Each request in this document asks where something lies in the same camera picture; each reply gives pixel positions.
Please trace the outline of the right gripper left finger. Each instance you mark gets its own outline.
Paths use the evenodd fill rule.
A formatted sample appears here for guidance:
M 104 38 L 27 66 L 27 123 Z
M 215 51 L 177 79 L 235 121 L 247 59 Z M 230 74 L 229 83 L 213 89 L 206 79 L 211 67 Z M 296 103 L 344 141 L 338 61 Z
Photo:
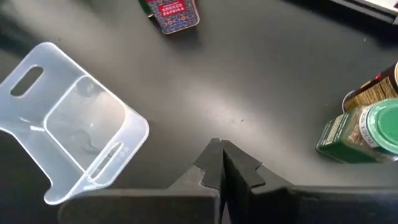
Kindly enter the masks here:
M 197 160 L 165 189 L 103 189 L 64 203 L 64 224 L 221 223 L 223 146 L 213 138 Z

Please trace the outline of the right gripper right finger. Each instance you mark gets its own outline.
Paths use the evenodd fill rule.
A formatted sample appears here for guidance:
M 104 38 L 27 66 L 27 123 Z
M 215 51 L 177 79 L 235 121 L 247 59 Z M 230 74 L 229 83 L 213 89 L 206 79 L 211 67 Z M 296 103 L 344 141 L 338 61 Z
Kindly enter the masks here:
M 397 187 L 294 185 L 222 142 L 232 223 L 397 223 Z

